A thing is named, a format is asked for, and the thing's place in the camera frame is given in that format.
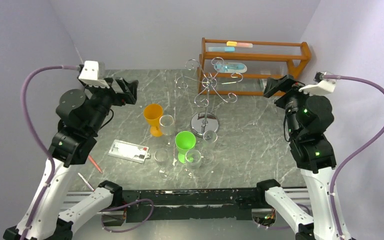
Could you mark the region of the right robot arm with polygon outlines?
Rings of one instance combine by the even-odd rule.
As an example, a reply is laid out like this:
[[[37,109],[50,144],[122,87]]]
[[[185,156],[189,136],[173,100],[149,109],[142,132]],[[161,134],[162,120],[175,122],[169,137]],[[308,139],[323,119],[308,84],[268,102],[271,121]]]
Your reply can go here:
[[[269,77],[265,98],[284,94],[274,103],[285,111],[284,137],[306,184],[312,214],[306,213],[274,180],[258,183],[255,202],[274,208],[293,230],[297,240],[351,240],[340,204],[334,196],[333,175],[337,166],[334,149],[324,133],[333,123],[331,102],[325,96],[304,92],[305,85],[292,75]]]

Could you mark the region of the orange plastic wine glass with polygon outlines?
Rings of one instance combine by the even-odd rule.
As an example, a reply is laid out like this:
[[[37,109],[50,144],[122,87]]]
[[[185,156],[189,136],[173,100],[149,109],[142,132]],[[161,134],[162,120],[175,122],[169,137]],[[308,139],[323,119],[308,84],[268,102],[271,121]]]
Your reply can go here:
[[[145,107],[143,116],[150,125],[150,134],[153,137],[161,137],[163,133],[160,130],[160,118],[163,116],[163,108],[161,105],[152,103]]]

